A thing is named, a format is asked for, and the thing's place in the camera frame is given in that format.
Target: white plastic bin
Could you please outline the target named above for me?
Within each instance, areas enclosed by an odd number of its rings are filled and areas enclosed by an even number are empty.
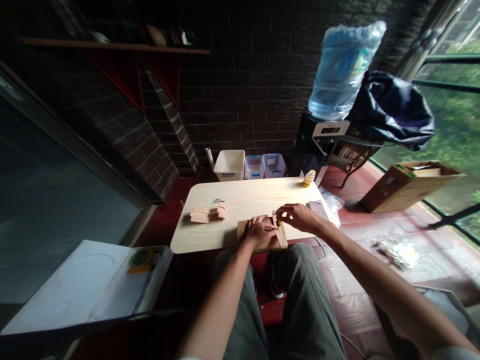
[[[264,178],[261,155],[252,155],[245,158],[245,176],[247,180]]]
[[[263,154],[261,156],[261,165],[267,179],[283,178],[287,170],[281,154]]]
[[[222,150],[218,154],[213,172],[219,181],[244,179],[245,150]]]

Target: yellow bottle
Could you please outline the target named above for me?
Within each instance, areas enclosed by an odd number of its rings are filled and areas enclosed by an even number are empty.
[[[302,181],[302,186],[308,188],[315,181],[315,170],[310,170]]]

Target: white tube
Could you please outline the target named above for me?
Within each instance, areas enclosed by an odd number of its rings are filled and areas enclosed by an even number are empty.
[[[208,158],[208,162],[210,163],[211,170],[213,171],[215,167],[215,163],[214,163],[214,158],[212,156],[212,152],[210,151],[209,147],[207,147],[205,151],[206,151],[206,157]]]

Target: gray pants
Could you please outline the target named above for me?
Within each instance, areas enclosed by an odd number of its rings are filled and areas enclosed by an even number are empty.
[[[215,259],[213,280],[234,256],[224,250]],[[346,359],[339,325],[319,263],[305,243],[272,253],[276,280],[287,292],[283,308],[283,359]],[[235,323],[224,359],[268,359],[267,336],[255,295],[254,272],[248,265]]]

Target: small plastic packet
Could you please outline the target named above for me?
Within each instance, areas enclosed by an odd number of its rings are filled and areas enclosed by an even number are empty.
[[[420,254],[415,250],[413,244],[399,233],[379,239],[374,248],[382,252],[392,263],[400,268],[411,269],[420,258]]]
[[[333,195],[322,186],[319,186],[318,190],[320,190],[320,194],[325,200],[326,206],[330,209],[330,212],[334,217],[334,221],[332,222],[336,224],[337,228],[340,228],[339,210],[344,207],[345,201],[338,196]]]

